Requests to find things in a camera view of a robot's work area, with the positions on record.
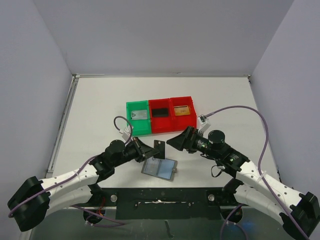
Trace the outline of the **black credit card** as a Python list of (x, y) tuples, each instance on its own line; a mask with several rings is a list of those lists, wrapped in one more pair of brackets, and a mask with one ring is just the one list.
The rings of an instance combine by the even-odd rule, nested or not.
[(155, 159), (164, 160), (166, 158), (166, 143), (164, 141), (154, 140), (153, 148), (158, 151), (158, 153), (153, 156)]

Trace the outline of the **grey card holder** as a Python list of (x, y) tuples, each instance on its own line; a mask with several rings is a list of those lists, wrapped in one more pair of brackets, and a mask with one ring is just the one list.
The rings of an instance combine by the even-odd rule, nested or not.
[(154, 178), (172, 182), (175, 174), (178, 172), (177, 166), (177, 160), (152, 157), (144, 162), (141, 173)]

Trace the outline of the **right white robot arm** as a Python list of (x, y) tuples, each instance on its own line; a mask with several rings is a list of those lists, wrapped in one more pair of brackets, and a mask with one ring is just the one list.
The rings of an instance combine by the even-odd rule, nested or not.
[(216, 162), (217, 167), (232, 177), (224, 187), (223, 200), (230, 205), (238, 202), (270, 216), (279, 222), (295, 240), (307, 240), (320, 222), (318, 198), (284, 185), (258, 169), (247, 156), (225, 142), (225, 134), (212, 130), (205, 138), (194, 127), (167, 140), (178, 151), (186, 150)]

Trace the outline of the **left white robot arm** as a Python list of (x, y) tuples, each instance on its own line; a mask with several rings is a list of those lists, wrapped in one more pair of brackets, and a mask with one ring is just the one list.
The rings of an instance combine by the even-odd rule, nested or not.
[(103, 197), (99, 182), (115, 173), (115, 168), (135, 160), (141, 163), (159, 150), (134, 137), (129, 143), (113, 140), (104, 152), (89, 158), (80, 168), (51, 178), (36, 176), (24, 181), (8, 201), (9, 218), (21, 232), (39, 225), (48, 215), (78, 204), (98, 205)]

